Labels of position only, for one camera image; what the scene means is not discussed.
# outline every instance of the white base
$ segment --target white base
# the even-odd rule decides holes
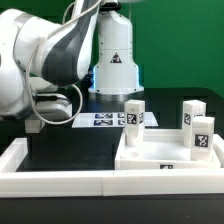
[[[113,92],[108,93],[108,90],[101,90],[98,92],[93,86],[89,88],[89,97],[105,101],[126,101],[136,97],[142,97],[144,95],[144,88],[139,86],[135,91],[127,89],[126,91],[120,91],[114,88]]]
[[[218,135],[213,147],[224,167],[224,141]],[[222,168],[16,173],[26,154],[22,138],[1,155],[0,197],[224,193]]]
[[[212,150],[209,161],[191,161],[191,149],[184,147],[182,130],[146,129],[142,144],[128,146],[122,133],[115,158],[116,170],[220,168]]]

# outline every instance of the black stripe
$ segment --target black stripe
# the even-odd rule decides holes
[[[85,0],[82,12],[95,3],[96,0]],[[42,68],[45,80],[57,86],[68,86],[79,81],[77,61],[91,17],[96,11],[97,8],[80,18],[76,26],[51,49]]]
[[[33,114],[33,109],[31,107],[31,104],[28,104],[25,108],[23,108],[21,111],[19,111],[16,114],[12,114],[12,115],[1,115],[1,117],[4,120],[26,120],[32,114]]]

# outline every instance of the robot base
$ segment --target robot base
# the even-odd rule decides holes
[[[129,99],[141,98],[144,96],[144,88],[139,87],[135,92],[127,93],[127,94],[104,94],[97,92],[96,89],[92,87],[89,88],[89,97],[93,99],[105,100],[105,101],[127,101]]]

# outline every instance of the white cube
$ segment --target white cube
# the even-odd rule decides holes
[[[125,133],[132,135],[143,134],[145,124],[145,101],[129,100],[125,103]]]
[[[199,100],[189,100],[183,102],[182,128],[184,132],[190,132],[194,117],[205,116],[206,103]]]
[[[215,119],[195,117],[192,122],[191,159],[209,160],[212,151]]]
[[[195,117],[204,117],[206,103],[199,100],[183,102],[182,130],[184,134],[184,146],[191,148],[192,121]]]
[[[140,114],[145,111],[145,101],[129,100],[124,104],[124,111],[126,113]]]

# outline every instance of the white block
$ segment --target white block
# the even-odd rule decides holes
[[[196,117],[192,122],[191,149],[210,150],[214,134],[212,117]]]
[[[130,144],[133,138],[143,135],[145,115],[145,102],[142,100],[129,100],[125,103],[125,133],[131,135]]]
[[[188,113],[204,113],[206,110],[206,103],[199,100],[188,100],[183,103],[183,111]]]
[[[194,117],[205,116],[206,104],[199,100],[189,100],[183,102],[182,128],[190,132]]]
[[[129,100],[124,104],[124,111],[126,113],[140,114],[145,111],[145,101]]]
[[[209,133],[214,133],[214,117],[195,117],[193,119],[192,128],[194,129],[205,129]]]

